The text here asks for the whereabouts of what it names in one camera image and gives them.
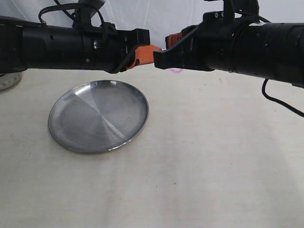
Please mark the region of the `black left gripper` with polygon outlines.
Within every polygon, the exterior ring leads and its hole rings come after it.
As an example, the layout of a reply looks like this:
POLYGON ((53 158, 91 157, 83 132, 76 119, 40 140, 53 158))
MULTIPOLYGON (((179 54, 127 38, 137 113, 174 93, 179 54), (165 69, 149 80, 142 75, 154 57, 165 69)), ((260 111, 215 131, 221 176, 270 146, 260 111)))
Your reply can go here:
POLYGON ((85 28, 82 32, 83 70, 100 70, 110 74, 136 66, 154 63, 153 53, 162 49, 150 45, 147 29, 117 30, 106 22, 99 27, 85 28))

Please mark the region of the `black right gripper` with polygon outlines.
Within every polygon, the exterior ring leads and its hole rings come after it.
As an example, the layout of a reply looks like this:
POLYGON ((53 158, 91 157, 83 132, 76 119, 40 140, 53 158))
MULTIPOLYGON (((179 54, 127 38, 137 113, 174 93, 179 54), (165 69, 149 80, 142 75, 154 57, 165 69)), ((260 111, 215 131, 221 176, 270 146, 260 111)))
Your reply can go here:
POLYGON ((166 49, 155 51, 154 66, 198 71, 236 71, 233 46, 240 30, 234 12, 212 11, 203 20, 165 37, 166 49))

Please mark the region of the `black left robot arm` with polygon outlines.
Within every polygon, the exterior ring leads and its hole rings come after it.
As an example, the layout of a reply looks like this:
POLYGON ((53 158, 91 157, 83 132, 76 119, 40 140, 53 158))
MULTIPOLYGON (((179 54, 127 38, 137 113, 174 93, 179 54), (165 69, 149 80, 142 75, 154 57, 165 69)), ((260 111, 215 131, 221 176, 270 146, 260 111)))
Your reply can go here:
POLYGON ((99 27, 72 28, 0 18, 0 72, 27 69, 96 70, 110 74, 154 62, 146 29, 117 30, 109 22, 99 27))

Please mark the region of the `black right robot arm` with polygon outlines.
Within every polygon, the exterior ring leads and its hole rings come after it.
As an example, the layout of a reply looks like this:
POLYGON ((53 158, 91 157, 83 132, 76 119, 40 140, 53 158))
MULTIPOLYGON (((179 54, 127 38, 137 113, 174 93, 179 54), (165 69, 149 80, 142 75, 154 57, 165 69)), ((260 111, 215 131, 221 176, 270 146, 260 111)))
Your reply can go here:
POLYGON ((203 15, 182 38, 153 54, 159 69, 231 73, 304 85, 304 26, 302 23, 262 23, 255 17, 224 19, 223 12, 203 15))

